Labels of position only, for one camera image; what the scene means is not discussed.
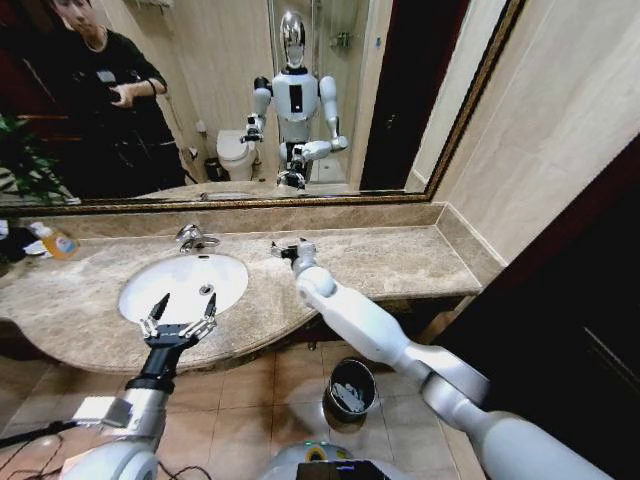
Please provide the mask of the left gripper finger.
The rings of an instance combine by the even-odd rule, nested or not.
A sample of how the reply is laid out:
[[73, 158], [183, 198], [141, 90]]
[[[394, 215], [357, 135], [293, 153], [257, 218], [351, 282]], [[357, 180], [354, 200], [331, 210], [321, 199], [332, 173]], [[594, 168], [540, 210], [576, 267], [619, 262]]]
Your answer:
[[211, 331], [217, 326], [215, 320], [216, 311], [217, 294], [213, 292], [205, 306], [202, 317], [199, 320], [192, 322], [188, 327], [185, 328], [185, 337], [195, 337], [198, 340], [201, 340], [202, 338], [209, 335]]
[[159, 335], [157, 329], [158, 322], [167, 307], [169, 299], [170, 294], [166, 293], [157, 303], [154, 304], [149, 314], [138, 321], [144, 339], [157, 337]]

